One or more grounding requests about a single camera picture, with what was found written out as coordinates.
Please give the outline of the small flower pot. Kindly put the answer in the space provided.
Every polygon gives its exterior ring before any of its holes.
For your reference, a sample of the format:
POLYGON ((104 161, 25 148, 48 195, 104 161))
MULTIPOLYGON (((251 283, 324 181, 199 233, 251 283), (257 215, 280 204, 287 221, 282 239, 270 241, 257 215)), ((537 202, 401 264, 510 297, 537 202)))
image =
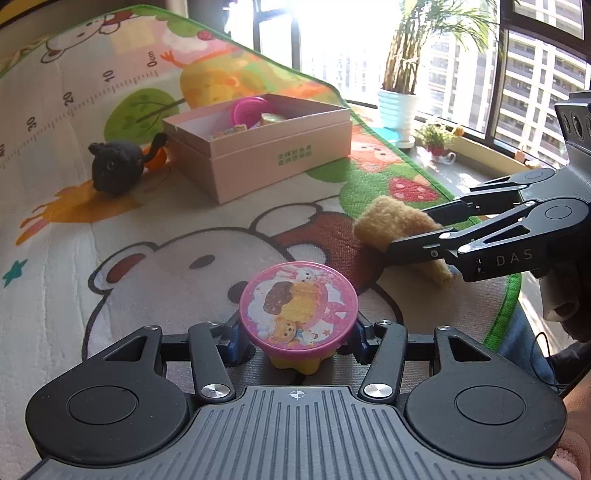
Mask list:
POLYGON ((456 138, 461 138, 465 130, 461 126, 456 126, 449 130, 440 123, 426 123, 417 131, 417 138, 423 147, 431 153, 432 160, 436 163, 452 165, 455 163, 457 155, 450 150, 456 138))

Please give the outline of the orange plastic pumpkin toy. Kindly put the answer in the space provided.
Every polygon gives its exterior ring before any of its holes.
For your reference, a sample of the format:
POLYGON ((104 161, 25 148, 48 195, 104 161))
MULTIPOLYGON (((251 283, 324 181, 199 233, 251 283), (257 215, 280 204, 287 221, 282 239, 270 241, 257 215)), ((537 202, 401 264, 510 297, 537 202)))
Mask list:
POLYGON ((164 168, 167 162, 167 153, 164 147, 159 148, 155 156, 149 161, 144 163, 144 168, 150 172, 159 171, 164 168))

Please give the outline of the potted palm plant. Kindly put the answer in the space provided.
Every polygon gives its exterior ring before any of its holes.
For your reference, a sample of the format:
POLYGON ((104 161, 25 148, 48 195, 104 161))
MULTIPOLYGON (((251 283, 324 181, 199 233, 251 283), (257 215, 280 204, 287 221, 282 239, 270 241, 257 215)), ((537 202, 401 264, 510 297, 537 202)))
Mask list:
POLYGON ((486 51, 496 25, 494 1, 405 1, 394 30, 378 92, 378 110, 386 128, 397 134, 396 146, 415 144, 413 122, 418 108, 415 93, 425 45, 436 35, 450 34, 486 51))

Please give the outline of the black plush cat toy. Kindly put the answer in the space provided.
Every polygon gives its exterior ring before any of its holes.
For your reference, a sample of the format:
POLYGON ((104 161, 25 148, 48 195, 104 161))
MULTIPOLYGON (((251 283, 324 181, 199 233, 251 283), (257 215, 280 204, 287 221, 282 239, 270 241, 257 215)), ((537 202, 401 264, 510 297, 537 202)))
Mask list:
POLYGON ((91 143, 88 151, 93 155, 93 188, 113 197, 126 193, 139 180, 146 165, 164 152, 166 142, 167 135, 157 133, 146 153, 139 145, 128 140, 91 143))

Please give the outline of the tan plush paw glove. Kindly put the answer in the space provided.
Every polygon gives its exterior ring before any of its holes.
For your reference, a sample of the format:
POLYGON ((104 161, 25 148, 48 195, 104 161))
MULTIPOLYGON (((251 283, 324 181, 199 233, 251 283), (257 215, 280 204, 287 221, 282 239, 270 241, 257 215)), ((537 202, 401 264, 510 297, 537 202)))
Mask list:
POLYGON ((383 195, 378 196, 353 222, 353 234, 363 244, 386 252, 399 239, 431 233, 443 226, 422 210, 383 195))
POLYGON ((217 131, 217 132, 214 132, 213 134, 211 134, 211 141, 216 140, 216 139, 220 139, 220 138, 224 138, 224 137, 228 137, 231 135, 235 135, 238 133, 242 133, 247 130, 249 130, 249 127, 247 127, 245 124, 236 124, 236 125, 229 127, 228 129, 217 131))

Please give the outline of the colourful children's play mat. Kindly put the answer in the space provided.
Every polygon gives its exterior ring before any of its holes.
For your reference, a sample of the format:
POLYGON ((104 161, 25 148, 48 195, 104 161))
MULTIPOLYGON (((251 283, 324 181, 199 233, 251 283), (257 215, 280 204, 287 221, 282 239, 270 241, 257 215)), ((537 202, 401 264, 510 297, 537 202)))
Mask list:
POLYGON ((363 313, 401 313, 412 330, 449 320, 490 347, 511 349, 527 326, 519 277, 441 287, 421 274, 381 270, 353 245, 352 220, 399 178, 446 201, 448 191, 394 149, 391 131, 353 127, 369 154, 341 159, 217 205, 172 167, 145 173, 128 193, 98 194, 92 142, 148 138, 183 112, 195 70, 222 80, 249 76, 263 90, 338 103, 331 86, 226 42, 188 19, 137 7, 91 20, 88 38, 67 31, 22 57, 1 78, 1 475, 38 462, 26 431, 29 398, 101 350, 115 326, 228 313, 211 285, 172 272, 169 259, 232 235, 245 251, 219 275, 264 267, 290 254, 355 272, 363 313))

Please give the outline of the pink cardboard box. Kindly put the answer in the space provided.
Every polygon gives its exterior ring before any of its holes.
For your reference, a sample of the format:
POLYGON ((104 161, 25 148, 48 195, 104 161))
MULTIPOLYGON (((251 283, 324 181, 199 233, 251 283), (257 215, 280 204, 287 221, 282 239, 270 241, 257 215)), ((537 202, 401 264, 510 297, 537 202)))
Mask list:
POLYGON ((235 101, 167 117, 163 129, 171 164, 218 204, 283 181, 351 152, 352 119, 347 107, 265 94, 286 121, 255 126, 211 141, 233 126, 235 101))

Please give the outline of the pink yellow toy cup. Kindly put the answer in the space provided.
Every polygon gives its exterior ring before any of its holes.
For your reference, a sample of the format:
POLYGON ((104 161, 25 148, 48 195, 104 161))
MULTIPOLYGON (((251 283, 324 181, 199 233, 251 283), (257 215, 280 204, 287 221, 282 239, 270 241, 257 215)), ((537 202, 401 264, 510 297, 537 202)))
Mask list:
POLYGON ((277 369, 318 371, 352 332, 359 298, 348 279, 327 265, 273 265, 247 283, 239 315, 250 341, 277 369))

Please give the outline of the pink plastic basket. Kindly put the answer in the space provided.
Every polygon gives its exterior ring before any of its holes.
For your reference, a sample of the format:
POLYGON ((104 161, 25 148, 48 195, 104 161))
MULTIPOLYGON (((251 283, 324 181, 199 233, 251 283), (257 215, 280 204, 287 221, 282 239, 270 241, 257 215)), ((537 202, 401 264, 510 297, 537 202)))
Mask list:
POLYGON ((274 113, 276 108, 263 97, 246 97, 239 99, 231 108, 233 125, 245 125, 247 128, 255 126, 262 120, 263 113, 274 113))

